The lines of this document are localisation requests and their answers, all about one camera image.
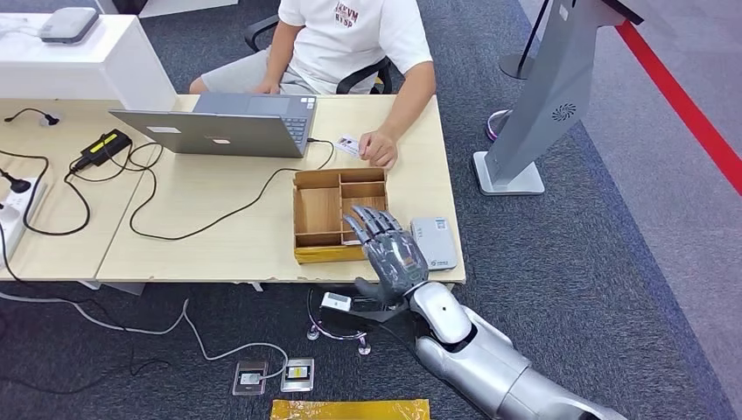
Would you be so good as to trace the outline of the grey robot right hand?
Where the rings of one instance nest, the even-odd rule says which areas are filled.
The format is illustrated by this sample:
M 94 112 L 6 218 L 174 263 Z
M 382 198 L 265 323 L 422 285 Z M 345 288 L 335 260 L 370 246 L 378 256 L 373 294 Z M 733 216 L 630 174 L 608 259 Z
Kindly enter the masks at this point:
M 354 215 L 343 219 L 360 241 L 362 251 L 379 278 L 378 283 L 357 277 L 357 291 L 384 305 L 397 305 L 429 278 L 429 266 L 410 232 L 387 211 L 351 206 Z

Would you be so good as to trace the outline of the person's left hand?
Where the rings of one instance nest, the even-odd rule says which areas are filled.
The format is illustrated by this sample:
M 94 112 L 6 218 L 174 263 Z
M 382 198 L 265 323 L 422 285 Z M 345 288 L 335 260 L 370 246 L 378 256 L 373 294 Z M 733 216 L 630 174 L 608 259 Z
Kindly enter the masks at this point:
M 359 156 L 371 166 L 391 169 L 398 159 L 397 139 L 381 130 L 365 133 L 359 141 Z

